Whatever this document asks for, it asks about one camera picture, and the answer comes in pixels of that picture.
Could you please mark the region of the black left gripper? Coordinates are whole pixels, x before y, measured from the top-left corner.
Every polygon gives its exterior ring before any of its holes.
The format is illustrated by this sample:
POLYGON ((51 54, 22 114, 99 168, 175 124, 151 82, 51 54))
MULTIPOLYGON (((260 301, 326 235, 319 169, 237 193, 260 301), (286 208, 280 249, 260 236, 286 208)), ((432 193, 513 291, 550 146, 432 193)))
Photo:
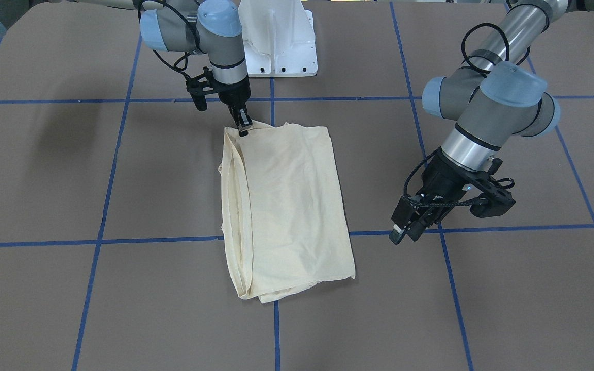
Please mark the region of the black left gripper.
POLYGON ((394 225, 389 239, 394 245, 399 245, 406 235, 413 242, 418 241, 431 225, 443 220, 453 207, 474 204, 477 197, 462 200, 469 187, 459 173, 461 170, 461 167, 446 160, 443 151, 438 148, 410 172, 391 217, 394 225), (423 166, 422 188, 415 195, 408 195, 410 180, 423 166))

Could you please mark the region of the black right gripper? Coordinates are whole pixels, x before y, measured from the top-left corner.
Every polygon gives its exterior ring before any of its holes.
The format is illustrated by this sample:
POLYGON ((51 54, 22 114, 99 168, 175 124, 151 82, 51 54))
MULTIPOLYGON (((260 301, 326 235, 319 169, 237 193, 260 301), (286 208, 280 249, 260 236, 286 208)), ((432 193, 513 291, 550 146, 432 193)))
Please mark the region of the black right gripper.
POLYGON ((220 83, 221 90, 218 96, 222 103, 225 103, 233 117, 240 137, 248 135, 248 131, 254 127, 250 118, 246 103, 251 97, 249 77, 245 77, 237 83, 220 83))

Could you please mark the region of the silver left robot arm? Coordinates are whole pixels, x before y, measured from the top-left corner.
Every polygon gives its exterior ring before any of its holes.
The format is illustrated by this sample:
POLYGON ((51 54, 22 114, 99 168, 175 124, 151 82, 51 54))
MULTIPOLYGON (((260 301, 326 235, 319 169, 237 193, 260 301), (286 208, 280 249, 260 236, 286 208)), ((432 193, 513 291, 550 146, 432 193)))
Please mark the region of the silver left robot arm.
POLYGON ((561 116, 547 82, 520 64, 538 35, 570 9, 569 1, 512 1, 500 24, 481 23, 492 33, 448 77, 432 78, 422 93, 427 113, 455 123, 436 150, 419 163, 422 187, 408 184, 394 210, 394 244, 417 241, 455 207, 469 207, 479 218, 502 216, 515 200, 511 178, 496 179, 497 157, 509 137, 537 137, 556 127, 561 116))

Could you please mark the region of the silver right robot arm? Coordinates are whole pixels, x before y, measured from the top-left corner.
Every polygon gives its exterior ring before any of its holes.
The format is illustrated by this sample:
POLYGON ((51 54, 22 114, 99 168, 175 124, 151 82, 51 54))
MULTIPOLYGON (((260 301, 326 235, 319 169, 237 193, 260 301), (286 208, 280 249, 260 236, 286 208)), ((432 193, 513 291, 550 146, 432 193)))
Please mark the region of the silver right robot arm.
POLYGON ((231 1, 98 1, 97 5, 137 14, 140 34, 156 56, 177 52, 168 68, 185 80, 196 108, 207 109, 207 95, 226 104, 240 136, 254 122, 246 106, 251 97, 238 7, 231 1))

